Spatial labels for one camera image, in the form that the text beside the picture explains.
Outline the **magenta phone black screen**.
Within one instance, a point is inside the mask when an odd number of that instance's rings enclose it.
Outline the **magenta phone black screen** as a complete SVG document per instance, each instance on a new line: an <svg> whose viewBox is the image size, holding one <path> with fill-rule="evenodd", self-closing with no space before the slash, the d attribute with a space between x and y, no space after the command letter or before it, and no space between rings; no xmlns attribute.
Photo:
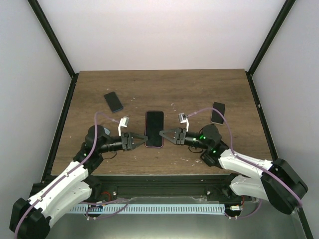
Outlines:
<svg viewBox="0 0 319 239"><path fill-rule="evenodd" d="M162 148L163 137L159 134L164 129L164 112L147 111L145 117L145 142L147 148Z"/></svg>

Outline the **white phone black screen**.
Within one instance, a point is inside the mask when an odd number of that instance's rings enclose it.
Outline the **white phone black screen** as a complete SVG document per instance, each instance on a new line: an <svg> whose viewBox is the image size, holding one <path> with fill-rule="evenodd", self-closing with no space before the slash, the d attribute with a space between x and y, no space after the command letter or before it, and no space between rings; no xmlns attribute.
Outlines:
<svg viewBox="0 0 319 239"><path fill-rule="evenodd" d="M225 116L225 104L214 102L211 114L211 122L215 124L224 124L223 117Z"/></svg>

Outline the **small black phone case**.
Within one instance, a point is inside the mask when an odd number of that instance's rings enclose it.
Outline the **small black phone case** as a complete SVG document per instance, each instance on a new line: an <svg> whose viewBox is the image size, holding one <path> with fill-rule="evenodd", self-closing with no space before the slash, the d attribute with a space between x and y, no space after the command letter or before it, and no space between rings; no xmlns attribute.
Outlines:
<svg viewBox="0 0 319 239"><path fill-rule="evenodd" d="M215 161L212 157L210 157L205 152L201 154L200 159L209 167L215 166Z"/></svg>

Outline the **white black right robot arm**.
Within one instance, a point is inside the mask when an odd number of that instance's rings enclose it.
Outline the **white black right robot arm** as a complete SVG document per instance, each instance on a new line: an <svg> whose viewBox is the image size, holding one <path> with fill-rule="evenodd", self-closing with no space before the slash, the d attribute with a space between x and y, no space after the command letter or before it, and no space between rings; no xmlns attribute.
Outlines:
<svg viewBox="0 0 319 239"><path fill-rule="evenodd" d="M222 141L214 124L206 125L200 132L175 128L159 133L175 145L202 149L200 159L207 166L237 173L221 188L224 199L232 201L237 196L259 198L284 214L290 214L302 205L301 199L308 187L287 161L281 158L274 161L256 159L234 151Z"/></svg>

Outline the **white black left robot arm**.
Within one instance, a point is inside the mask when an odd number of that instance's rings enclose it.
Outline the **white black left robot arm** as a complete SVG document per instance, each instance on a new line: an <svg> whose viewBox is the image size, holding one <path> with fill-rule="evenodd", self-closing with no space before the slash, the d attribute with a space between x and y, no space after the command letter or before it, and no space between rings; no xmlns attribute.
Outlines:
<svg viewBox="0 0 319 239"><path fill-rule="evenodd" d="M9 228L16 239L44 239L55 223L83 201L97 201L101 184L92 176L103 161L102 154L131 151L148 137L132 132L109 136L101 125L88 129L85 141L67 168L38 193L18 199L12 208Z"/></svg>

